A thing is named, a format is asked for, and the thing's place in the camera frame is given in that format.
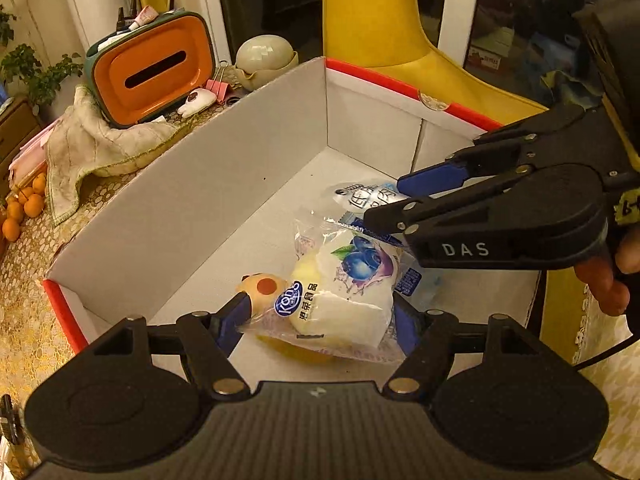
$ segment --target cardboard box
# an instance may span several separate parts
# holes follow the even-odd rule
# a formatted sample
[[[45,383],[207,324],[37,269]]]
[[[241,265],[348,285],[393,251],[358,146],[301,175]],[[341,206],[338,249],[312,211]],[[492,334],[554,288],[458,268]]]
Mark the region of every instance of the cardboard box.
[[[337,182],[388,181],[471,145],[490,120],[323,58],[243,98],[160,156],[62,249],[46,289],[75,351],[130,314],[215,312],[245,274],[288,278],[301,204]],[[448,271],[434,306],[465,322],[525,323],[538,273]],[[392,365],[286,358],[245,335],[230,358],[260,380],[385,381]],[[178,358],[154,358],[182,374]],[[456,361],[456,369],[478,362]]]

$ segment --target golden tablecloth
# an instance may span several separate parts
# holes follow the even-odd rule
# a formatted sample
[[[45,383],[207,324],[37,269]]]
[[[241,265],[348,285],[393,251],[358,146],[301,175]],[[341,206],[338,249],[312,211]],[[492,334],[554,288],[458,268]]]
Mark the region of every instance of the golden tablecloth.
[[[190,126],[206,122],[220,110],[203,112]],[[73,357],[41,281],[60,245],[71,240],[134,176],[87,177],[81,189],[82,205],[74,216],[54,228],[45,210],[38,218],[27,219],[20,239],[9,245],[0,266],[0,363],[4,364],[0,394],[9,393],[24,405],[36,386]],[[623,318],[603,316],[591,301],[582,358],[619,341],[624,323]],[[587,368],[585,375],[603,391],[610,407],[609,429],[596,459],[622,476],[640,477],[640,344]],[[29,465],[37,464],[28,445],[26,453]],[[15,463],[12,469],[17,470]]]

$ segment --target person's finger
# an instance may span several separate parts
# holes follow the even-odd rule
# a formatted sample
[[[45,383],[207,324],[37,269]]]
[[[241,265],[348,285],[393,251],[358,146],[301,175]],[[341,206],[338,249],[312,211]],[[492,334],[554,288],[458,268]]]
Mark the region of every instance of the person's finger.
[[[581,282],[589,285],[604,314],[619,316],[625,311],[629,304],[629,290],[626,285],[613,279],[613,270],[607,260],[595,256],[577,264],[574,271]]]
[[[618,281],[613,282],[609,290],[591,289],[591,293],[598,301],[600,310],[607,316],[620,316],[629,304],[629,289]]]
[[[576,277],[593,289],[606,292],[613,285],[613,270],[608,261],[599,256],[594,256],[586,262],[574,266]]]
[[[640,272],[640,226],[625,234],[616,251],[616,265],[624,274]]]

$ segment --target snack package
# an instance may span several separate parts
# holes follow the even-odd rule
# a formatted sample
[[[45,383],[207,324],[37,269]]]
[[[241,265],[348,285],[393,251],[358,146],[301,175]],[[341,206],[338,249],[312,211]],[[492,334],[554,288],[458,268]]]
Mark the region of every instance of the snack package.
[[[422,269],[402,235],[364,227],[364,212],[407,197],[392,182],[335,184],[300,208],[298,260],[272,308],[255,309],[242,332],[270,336],[325,354],[401,362],[393,290],[417,310],[430,307],[442,271]]]
[[[400,251],[348,229],[331,234],[300,257],[274,309],[305,336],[376,348],[393,314]]]
[[[402,361],[392,323],[401,250],[329,222],[298,227],[289,287],[242,330],[340,357]]]

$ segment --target tissue box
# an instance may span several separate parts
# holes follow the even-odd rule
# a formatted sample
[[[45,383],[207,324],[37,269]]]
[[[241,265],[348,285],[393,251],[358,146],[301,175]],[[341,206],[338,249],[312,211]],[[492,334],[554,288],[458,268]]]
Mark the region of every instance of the tissue box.
[[[203,86],[214,67],[209,31],[194,12],[166,12],[154,22],[86,54],[84,73],[115,126],[146,121]]]

